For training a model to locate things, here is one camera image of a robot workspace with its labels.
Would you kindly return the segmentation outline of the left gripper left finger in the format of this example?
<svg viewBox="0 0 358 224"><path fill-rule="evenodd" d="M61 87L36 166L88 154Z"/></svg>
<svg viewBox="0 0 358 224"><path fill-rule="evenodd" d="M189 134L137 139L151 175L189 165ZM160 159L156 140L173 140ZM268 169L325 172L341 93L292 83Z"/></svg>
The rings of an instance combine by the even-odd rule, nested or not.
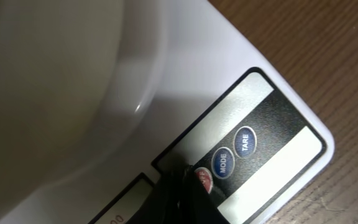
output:
<svg viewBox="0 0 358 224"><path fill-rule="evenodd" d="M127 224L179 224L183 222L179 203L182 190L181 173L161 176L150 195Z"/></svg>

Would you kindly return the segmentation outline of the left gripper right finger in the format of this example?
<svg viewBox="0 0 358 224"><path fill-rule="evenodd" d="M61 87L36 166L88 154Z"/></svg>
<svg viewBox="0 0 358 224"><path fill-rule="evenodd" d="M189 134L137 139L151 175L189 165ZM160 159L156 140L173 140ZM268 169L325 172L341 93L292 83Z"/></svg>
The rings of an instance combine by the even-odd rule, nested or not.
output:
<svg viewBox="0 0 358 224"><path fill-rule="evenodd" d="M192 166L184 170L181 190L182 221L188 224L225 224Z"/></svg>

